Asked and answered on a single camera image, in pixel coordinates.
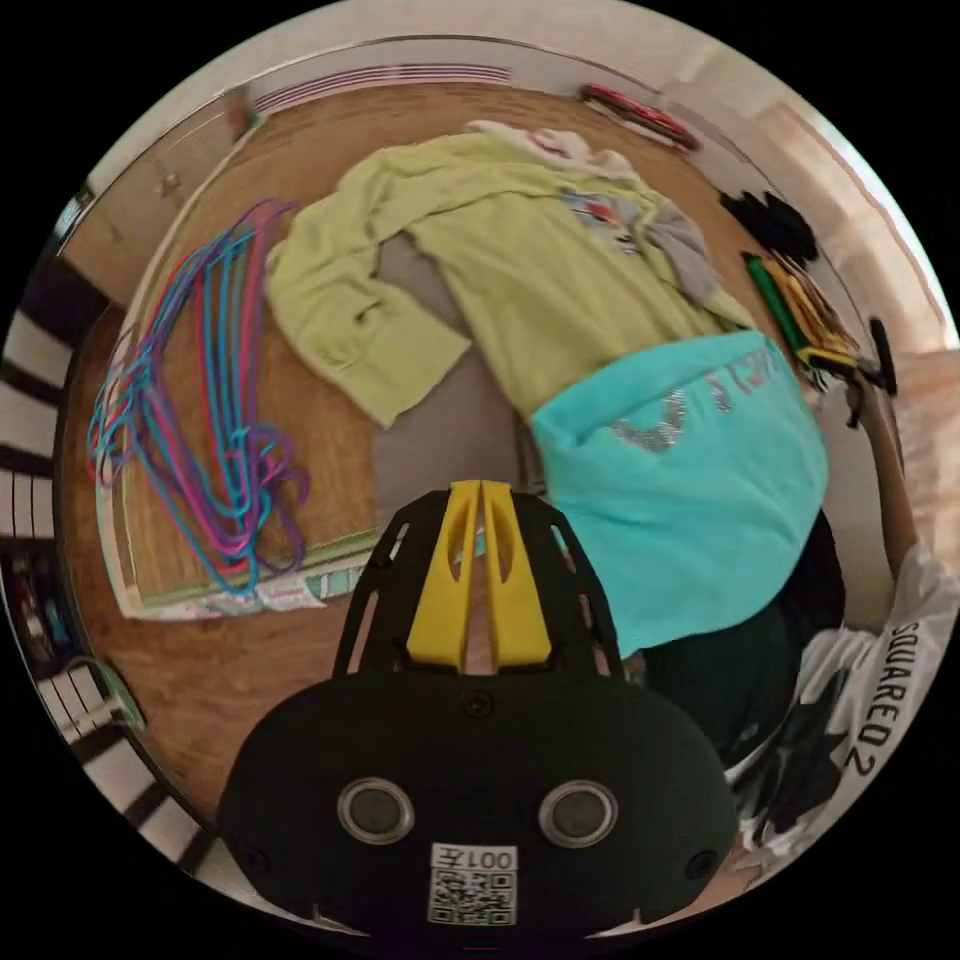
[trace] lime green shirt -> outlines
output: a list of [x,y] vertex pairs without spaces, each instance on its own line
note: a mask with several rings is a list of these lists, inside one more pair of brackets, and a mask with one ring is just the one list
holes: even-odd
[[[632,252],[586,226],[563,200],[570,192],[629,203]],[[485,133],[392,147],[297,215],[271,251],[267,292],[304,362],[389,426],[470,345],[373,276],[379,244],[406,230],[437,260],[501,388],[529,416],[625,354],[753,325],[723,291],[701,308],[677,288],[644,239],[662,202],[634,184],[546,167]]]

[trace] white shirt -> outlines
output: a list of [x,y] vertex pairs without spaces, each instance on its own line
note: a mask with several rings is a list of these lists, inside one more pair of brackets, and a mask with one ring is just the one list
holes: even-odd
[[810,642],[778,731],[727,771],[755,882],[779,872],[853,805],[893,753],[960,615],[960,580],[921,544],[904,559],[880,636],[841,626]]

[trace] yellow bracket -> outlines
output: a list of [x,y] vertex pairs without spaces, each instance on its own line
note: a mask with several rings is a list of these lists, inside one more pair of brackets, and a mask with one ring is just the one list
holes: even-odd
[[483,481],[493,668],[546,663],[550,637],[510,486]]
[[857,360],[849,353],[837,353],[836,350],[826,350],[823,347],[803,347],[797,351],[797,359],[808,367],[813,366],[811,361],[816,359],[830,360],[851,369],[857,366]]
[[[440,535],[407,639],[407,653],[415,663],[464,671],[481,492],[494,670],[538,666],[550,657],[540,595],[510,486],[471,480],[450,487]],[[455,573],[458,557],[460,569]]]
[[[479,503],[479,480],[451,484],[440,536],[407,639],[407,653],[415,663],[454,667],[463,673]],[[459,575],[455,575],[458,555],[462,559]]]

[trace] turquoise shirt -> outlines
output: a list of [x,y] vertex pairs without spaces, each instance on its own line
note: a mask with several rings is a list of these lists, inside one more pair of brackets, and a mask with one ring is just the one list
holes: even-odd
[[596,569],[624,656],[757,613],[826,493],[819,427],[756,331],[631,354],[530,422],[550,502]]

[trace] qr code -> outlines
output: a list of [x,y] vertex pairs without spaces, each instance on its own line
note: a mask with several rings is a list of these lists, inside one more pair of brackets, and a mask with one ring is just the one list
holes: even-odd
[[462,926],[516,923],[516,874],[434,868],[428,917],[432,923]]

